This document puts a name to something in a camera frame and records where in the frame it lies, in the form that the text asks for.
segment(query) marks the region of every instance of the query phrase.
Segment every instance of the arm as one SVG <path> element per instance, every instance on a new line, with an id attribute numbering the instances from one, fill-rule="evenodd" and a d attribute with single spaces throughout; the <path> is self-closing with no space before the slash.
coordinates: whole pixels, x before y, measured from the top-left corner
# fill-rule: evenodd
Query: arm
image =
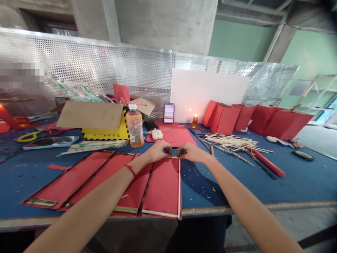
<path id="1" fill-rule="evenodd" d="M 177 156 L 208 167 L 262 252 L 304 252 L 275 216 L 214 157 L 191 143 L 180 146 Z"/>
<path id="2" fill-rule="evenodd" d="M 138 174 L 148 163 L 171 155 L 171 145 L 157 141 L 128 165 Z M 64 213 L 25 253 L 80 252 L 111 215 L 133 178 L 134 175 L 127 167 L 120 169 Z"/>

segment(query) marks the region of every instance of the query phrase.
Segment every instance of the workbench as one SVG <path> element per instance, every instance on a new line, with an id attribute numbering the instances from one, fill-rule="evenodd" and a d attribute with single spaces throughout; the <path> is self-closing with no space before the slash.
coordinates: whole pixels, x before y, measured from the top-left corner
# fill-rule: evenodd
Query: workbench
<path id="1" fill-rule="evenodd" d="M 49 119 L 41 124 L 50 124 L 56 120 Z M 203 130 L 198 129 L 197 133 L 210 132 L 208 128 L 202 125 L 200 127 Z M 0 154 L 4 149 L 10 152 L 24 146 L 26 143 L 17 143 L 15 139 L 33 131 L 36 130 L 23 129 L 0 134 Z M 273 180 L 258 166 L 253 167 L 220 150 L 214 150 L 215 157 L 221 164 L 268 209 L 276 211 L 337 206 L 337 161 L 302 148 L 301 151 L 315 157 L 314 161 L 306 161 L 292 154 L 292 148 L 279 143 L 270 143 L 265 137 L 251 131 L 233 134 L 251 138 L 258 141 L 260 147 L 274 151 L 275 153 L 265 156 L 286 173 L 282 178 L 277 177 L 277 180 Z M 72 135 L 78 135 L 83 140 L 79 129 L 65 131 L 60 136 Z M 193 138 L 198 147 L 206 150 L 195 136 Z M 144 153 L 151 145 L 153 143 L 145 143 L 143 147 L 133 149 L 128 144 L 115 150 Z M 0 164 L 0 232 L 46 227 L 62 215 L 62 212 L 23 206 L 19 205 L 19 202 L 62 173 L 60 170 L 48 168 L 50 164 L 70 167 L 88 154 L 84 152 L 57 157 L 57 154 L 67 149 L 24 150 Z M 240 154 L 252 161 L 247 154 Z M 232 213 L 224 194 L 206 166 L 182 160 L 181 179 L 183 218 Z M 113 219 L 126 218 L 111 217 L 111 220 Z"/>

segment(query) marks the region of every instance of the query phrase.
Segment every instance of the table edge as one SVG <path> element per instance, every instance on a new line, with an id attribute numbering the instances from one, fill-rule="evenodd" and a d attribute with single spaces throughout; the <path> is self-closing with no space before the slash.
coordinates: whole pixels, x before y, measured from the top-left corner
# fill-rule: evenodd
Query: table edge
<path id="1" fill-rule="evenodd" d="M 294 202 L 294 203 L 275 203 L 265 204 L 271 212 L 337 207 L 337 201 L 315 201 L 315 202 Z M 196 218 L 202 216 L 219 216 L 234 214 L 229 206 L 220 207 L 201 207 L 201 208 L 183 208 L 183 218 Z M 40 218 L 17 218 L 17 219 L 2 219 L 0 220 L 0 232 L 14 232 L 21 230 L 35 230 L 39 228 L 46 228 L 54 223 L 59 216 L 40 217 Z M 144 215 L 143 217 L 125 217 L 125 216 L 111 216 L 107 221 L 120 221 L 132 219 L 149 219 L 155 218 Z"/>

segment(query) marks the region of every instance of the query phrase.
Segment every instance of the white board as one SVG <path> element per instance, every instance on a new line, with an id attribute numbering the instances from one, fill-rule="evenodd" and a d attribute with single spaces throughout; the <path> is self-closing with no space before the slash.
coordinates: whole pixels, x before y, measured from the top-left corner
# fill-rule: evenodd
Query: white board
<path id="1" fill-rule="evenodd" d="M 210 100 L 240 104 L 249 81 L 250 77 L 172 69 L 170 102 L 175 104 L 174 121 L 191 123 L 197 113 L 201 123 Z"/>

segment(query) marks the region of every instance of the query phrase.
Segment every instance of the pile of wooden sticks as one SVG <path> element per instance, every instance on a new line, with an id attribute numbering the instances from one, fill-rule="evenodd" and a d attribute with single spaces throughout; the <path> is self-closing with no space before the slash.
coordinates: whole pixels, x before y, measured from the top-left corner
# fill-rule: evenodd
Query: pile of wooden sticks
<path id="1" fill-rule="evenodd" d="M 274 153 L 273 151 L 260 148 L 257 141 L 252 139 L 236 137 L 235 135 L 222 134 L 206 134 L 205 139 L 209 142 L 219 143 L 221 146 L 229 148 L 231 151 L 237 152 L 239 150 L 249 152 L 249 149 L 254 149 L 262 153 Z"/>
<path id="2" fill-rule="evenodd" d="M 70 146 L 67 152 L 59 153 L 57 156 L 81 153 L 86 151 L 94 151 L 100 149 L 110 149 L 125 146 L 128 140 L 117 140 L 117 141 L 82 141 L 78 144 L 73 144 Z"/>

